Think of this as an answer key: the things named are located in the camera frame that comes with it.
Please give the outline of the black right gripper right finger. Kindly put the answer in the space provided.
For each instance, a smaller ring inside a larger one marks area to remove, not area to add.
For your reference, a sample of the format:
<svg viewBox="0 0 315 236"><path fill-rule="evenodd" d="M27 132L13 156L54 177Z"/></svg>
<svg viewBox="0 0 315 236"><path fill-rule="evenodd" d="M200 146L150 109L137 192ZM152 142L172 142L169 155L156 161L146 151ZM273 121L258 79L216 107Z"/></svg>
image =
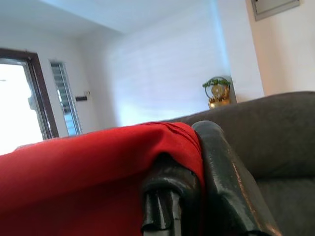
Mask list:
<svg viewBox="0 0 315 236"><path fill-rule="evenodd" d="M277 236L279 228L252 174L212 121L192 125L202 147L209 236Z"/></svg>

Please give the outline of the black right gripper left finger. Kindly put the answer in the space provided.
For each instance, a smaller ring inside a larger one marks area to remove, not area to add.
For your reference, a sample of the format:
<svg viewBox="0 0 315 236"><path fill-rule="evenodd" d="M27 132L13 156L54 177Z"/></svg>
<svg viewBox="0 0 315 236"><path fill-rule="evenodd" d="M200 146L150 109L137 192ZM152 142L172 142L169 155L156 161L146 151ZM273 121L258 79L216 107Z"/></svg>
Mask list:
<svg viewBox="0 0 315 236"><path fill-rule="evenodd" d="M196 174L162 153L142 182L142 235L198 235L200 204Z"/></svg>

